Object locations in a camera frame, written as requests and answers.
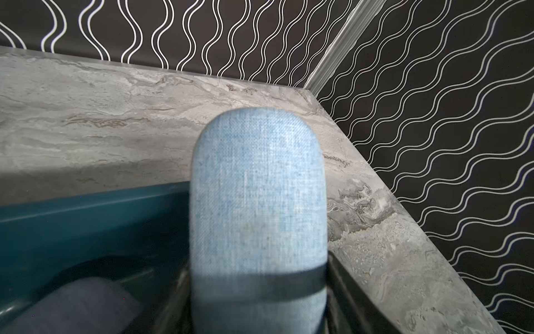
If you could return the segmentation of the light blue glasses case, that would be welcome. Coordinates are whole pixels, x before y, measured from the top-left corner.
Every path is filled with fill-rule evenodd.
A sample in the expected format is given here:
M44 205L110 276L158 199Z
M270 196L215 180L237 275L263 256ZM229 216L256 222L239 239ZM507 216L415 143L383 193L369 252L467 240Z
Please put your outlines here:
M318 139L297 115L235 109L196 142L190 180L196 333L321 333L327 195Z

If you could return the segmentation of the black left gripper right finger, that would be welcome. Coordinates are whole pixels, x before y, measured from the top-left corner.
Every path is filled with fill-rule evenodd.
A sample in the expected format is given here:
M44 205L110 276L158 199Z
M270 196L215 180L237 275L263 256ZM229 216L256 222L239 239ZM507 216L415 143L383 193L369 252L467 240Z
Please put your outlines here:
M328 333L400 333L331 251L328 253L327 293Z

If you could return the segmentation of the purple glasses case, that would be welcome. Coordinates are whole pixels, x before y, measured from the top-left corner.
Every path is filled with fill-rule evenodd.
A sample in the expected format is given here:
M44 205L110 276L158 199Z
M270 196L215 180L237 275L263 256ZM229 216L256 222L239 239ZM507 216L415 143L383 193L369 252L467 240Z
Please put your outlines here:
M34 304L2 333L121 333L143 310L126 289L106 278L82 278Z

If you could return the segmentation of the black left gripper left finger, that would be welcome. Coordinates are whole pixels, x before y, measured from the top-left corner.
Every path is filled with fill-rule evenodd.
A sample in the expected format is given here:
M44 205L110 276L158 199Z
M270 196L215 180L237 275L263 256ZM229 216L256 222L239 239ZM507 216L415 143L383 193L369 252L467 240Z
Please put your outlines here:
M157 303L150 333L192 333L191 274L182 268Z

